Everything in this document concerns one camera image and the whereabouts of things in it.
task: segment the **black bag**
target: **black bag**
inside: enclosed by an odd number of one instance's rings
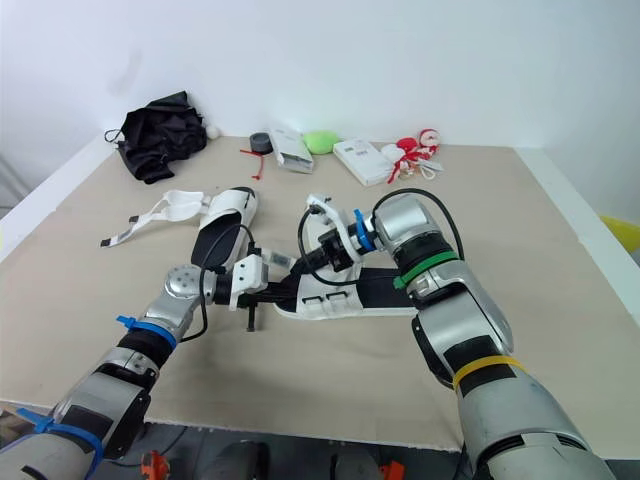
[[[167,163],[185,160],[207,144],[202,117],[180,92],[127,113],[118,151],[129,171],[146,184],[171,178]]]

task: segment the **white device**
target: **white device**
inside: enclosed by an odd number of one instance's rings
[[[393,170],[392,162],[369,142],[358,138],[336,143],[333,153],[364,186],[384,182]]]
[[[313,172],[313,157],[300,133],[278,123],[269,127],[269,138],[278,165],[294,172]]]

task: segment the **blue tape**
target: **blue tape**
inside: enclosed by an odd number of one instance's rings
[[[358,234],[358,240],[360,240],[360,245],[367,249],[369,252],[373,252],[375,247],[371,245],[369,241],[369,237],[367,237],[367,230],[364,228],[364,215],[359,209],[355,209],[353,214],[356,216],[356,232]]]
[[[36,433],[66,433],[68,435],[73,435],[74,437],[77,437],[91,445],[95,453],[93,455],[93,460],[91,460],[91,466],[89,467],[89,471],[87,472],[87,476],[85,477],[85,479],[88,479],[93,474],[93,472],[102,461],[102,458],[104,456],[102,440],[100,440],[93,433],[79,427],[74,427],[72,425],[54,423],[53,418],[45,417],[44,415],[32,412],[31,410],[27,410],[26,408],[19,408],[16,410],[16,413],[32,422],[34,424],[33,431]]]
[[[164,338],[169,345],[171,345],[171,350],[175,350],[178,346],[178,342],[175,337],[169,333],[169,331],[165,330],[158,325],[148,322],[139,322],[135,317],[125,317],[124,315],[118,316],[116,320],[122,323],[129,330],[149,330],[150,332],[157,333],[162,338]]]

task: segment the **green object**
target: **green object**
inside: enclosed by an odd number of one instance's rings
[[[314,155],[331,153],[333,146],[340,141],[340,137],[329,130],[305,133],[302,138],[307,150]]]
[[[422,272],[429,270],[431,267],[435,267],[436,265],[444,263],[447,260],[456,260],[457,258],[458,255],[456,254],[456,252],[448,251],[438,253],[433,257],[429,257],[426,260],[421,261],[418,265],[413,267],[404,275],[394,278],[393,286],[396,290],[405,288],[407,285],[409,285],[409,283],[411,283],[414,278],[416,278]]]

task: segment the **table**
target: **table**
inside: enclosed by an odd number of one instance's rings
[[[260,201],[251,225],[259,245],[295,254],[309,192],[366,210],[384,193],[417,186],[451,211],[471,269],[511,324],[518,359],[598,454],[640,456],[640,330],[514,150],[444,146],[446,171],[435,181],[364,188],[333,155],[316,157],[312,175],[268,159],[255,181],[257,160],[239,153],[247,146],[245,138],[220,138],[151,186],[114,154],[18,245],[0,264],[0,399],[51,407],[122,336],[115,317],[143,312],[167,270],[188,262],[195,221],[155,224],[98,248],[166,190],[250,186]],[[391,266],[382,254],[374,262]],[[150,419],[459,448],[455,398],[428,371],[409,318],[305,323],[263,305],[259,332],[250,334],[245,314],[209,311],[207,334],[181,345],[161,371]]]

